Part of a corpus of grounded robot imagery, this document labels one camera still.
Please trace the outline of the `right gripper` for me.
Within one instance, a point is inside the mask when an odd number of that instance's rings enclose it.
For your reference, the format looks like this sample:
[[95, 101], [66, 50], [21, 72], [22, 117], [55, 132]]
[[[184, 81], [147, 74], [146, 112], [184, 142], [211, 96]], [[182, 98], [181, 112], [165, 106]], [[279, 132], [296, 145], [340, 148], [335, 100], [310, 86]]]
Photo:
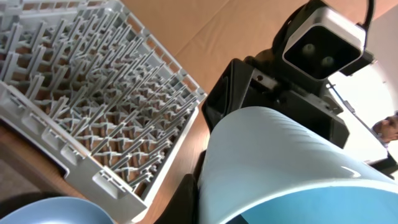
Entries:
[[333, 111], [326, 93], [326, 80], [315, 80], [283, 63], [271, 49], [230, 61], [201, 111], [210, 131], [228, 114], [245, 107], [276, 110], [344, 147], [349, 131]]

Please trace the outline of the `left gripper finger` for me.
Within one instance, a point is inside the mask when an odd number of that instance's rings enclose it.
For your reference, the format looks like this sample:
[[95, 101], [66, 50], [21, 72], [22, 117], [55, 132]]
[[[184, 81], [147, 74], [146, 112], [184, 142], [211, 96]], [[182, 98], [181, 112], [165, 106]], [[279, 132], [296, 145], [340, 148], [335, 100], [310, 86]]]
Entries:
[[198, 186], [193, 174], [184, 175], [170, 202], [155, 224], [196, 224]]

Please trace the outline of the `light blue plastic cup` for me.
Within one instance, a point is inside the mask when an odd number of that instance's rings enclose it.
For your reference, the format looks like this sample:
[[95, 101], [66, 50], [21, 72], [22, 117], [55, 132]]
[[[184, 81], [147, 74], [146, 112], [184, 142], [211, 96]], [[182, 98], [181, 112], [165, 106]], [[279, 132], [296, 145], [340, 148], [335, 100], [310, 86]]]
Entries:
[[199, 188], [200, 223], [397, 222], [396, 181], [270, 108], [214, 127]]

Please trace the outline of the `grey plastic dishwasher rack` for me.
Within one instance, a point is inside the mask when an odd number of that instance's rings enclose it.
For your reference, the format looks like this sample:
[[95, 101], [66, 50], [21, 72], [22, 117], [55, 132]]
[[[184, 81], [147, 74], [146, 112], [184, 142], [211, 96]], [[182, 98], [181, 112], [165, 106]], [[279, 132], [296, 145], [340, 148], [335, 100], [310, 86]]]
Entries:
[[121, 1], [1, 1], [1, 118], [118, 223], [145, 217], [205, 96]]

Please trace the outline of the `dark blue plate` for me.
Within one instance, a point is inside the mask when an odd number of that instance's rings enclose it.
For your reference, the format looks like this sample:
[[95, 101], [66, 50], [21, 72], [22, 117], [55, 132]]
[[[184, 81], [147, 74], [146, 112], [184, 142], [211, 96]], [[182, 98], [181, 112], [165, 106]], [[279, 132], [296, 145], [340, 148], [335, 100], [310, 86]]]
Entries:
[[25, 205], [5, 217], [1, 224], [113, 224], [97, 204], [76, 197], [53, 197]]

